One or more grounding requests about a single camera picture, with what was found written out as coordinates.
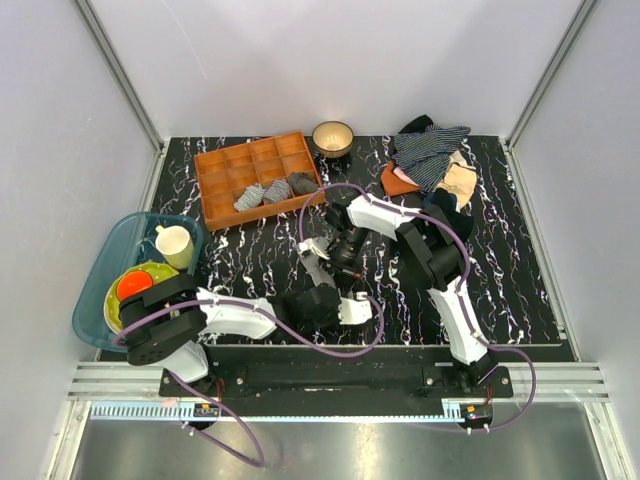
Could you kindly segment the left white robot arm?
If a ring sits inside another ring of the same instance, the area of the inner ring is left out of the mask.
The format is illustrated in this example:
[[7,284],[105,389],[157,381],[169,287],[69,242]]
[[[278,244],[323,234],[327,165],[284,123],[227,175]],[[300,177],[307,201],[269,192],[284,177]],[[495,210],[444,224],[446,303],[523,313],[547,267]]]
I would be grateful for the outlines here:
[[188,274],[159,281],[135,271],[116,283],[122,330],[117,343],[133,366],[160,365],[178,374],[196,396],[215,386],[200,341],[209,335],[263,340],[284,324],[296,333],[304,327],[333,326],[340,321],[341,298],[328,284],[300,293],[238,299],[200,288]]

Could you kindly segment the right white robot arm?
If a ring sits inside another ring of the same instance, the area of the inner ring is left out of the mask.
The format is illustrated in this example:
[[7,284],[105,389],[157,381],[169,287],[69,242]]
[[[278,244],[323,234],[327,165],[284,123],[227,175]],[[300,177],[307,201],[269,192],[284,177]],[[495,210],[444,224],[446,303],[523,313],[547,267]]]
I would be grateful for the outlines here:
[[362,276],[360,252],[369,233],[397,244],[409,273],[427,289],[445,326],[456,367],[455,387],[470,397],[486,389],[497,361],[469,298],[466,248],[444,212],[437,206],[421,211],[356,195],[330,203],[325,220],[337,234],[326,248],[323,266],[343,278]]

